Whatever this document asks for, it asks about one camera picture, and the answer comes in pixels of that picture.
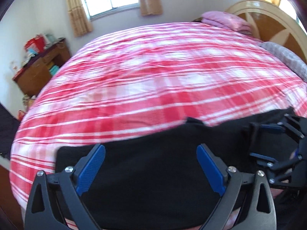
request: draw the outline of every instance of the silver bolt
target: silver bolt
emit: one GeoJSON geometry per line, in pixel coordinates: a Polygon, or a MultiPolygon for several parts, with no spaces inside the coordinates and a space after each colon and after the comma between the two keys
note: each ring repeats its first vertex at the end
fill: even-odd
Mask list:
{"type": "Polygon", "coordinates": [[[72,166],[68,166],[68,167],[65,168],[66,173],[71,173],[73,170],[74,170],[74,167],[72,167],[72,166]]]}
{"type": "Polygon", "coordinates": [[[42,175],[44,174],[44,171],[43,171],[43,170],[40,170],[40,171],[38,171],[36,174],[37,174],[37,176],[42,176],[42,175]]]}
{"type": "Polygon", "coordinates": [[[257,171],[257,175],[264,177],[264,172],[262,170],[258,170],[257,171]]]}
{"type": "Polygon", "coordinates": [[[235,172],[237,172],[237,168],[234,167],[234,166],[229,166],[228,171],[231,172],[231,173],[235,173],[235,172]]]}

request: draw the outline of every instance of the plaid pillow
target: plaid pillow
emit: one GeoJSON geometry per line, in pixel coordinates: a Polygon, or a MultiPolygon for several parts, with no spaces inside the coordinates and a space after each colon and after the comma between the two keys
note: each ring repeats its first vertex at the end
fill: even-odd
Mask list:
{"type": "Polygon", "coordinates": [[[260,46],[285,63],[304,82],[307,82],[307,65],[294,52],[274,42],[263,42],[260,46]]]}

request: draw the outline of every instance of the wall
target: wall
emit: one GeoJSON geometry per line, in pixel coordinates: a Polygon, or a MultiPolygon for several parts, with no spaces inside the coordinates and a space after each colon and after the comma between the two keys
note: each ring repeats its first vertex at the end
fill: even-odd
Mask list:
{"type": "Polygon", "coordinates": [[[15,0],[0,21],[0,102],[16,116],[23,110],[23,93],[12,81],[10,62],[21,63],[24,44],[36,34],[32,0],[15,0]]]}
{"type": "Polygon", "coordinates": [[[75,38],[70,27],[66,0],[33,0],[41,32],[52,32],[56,37],[66,37],[72,53],[89,41],[107,33],[142,25],[188,22],[209,10],[226,10],[239,0],[162,0],[164,13],[160,16],[140,16],[139,9],[123,11],[93,21],[94,31],[75,38]]]}

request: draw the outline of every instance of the bedspread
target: bedspread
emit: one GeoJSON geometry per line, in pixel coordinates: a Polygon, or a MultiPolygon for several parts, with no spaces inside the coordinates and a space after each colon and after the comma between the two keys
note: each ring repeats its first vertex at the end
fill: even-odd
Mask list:
{"type": "Polygon", "coordinates": [[[61,146],[289,106],[306,116],[306,83],[251,37],[200,23],[108,34],[79,50],[25,115],[11,151],[12,191],[26,208],[37,171],[54,172],[61,146]]]}

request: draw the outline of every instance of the headboard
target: headboard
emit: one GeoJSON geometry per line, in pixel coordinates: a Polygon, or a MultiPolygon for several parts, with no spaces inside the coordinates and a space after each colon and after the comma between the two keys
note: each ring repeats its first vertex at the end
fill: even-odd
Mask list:
{"type": "Polygon", "coordinates": [[[282,45],[307,63],[307,35],[294,19],[276,5],[262,0],[243,0],[226,12],[251,23],[255,38],[282,45]]]}

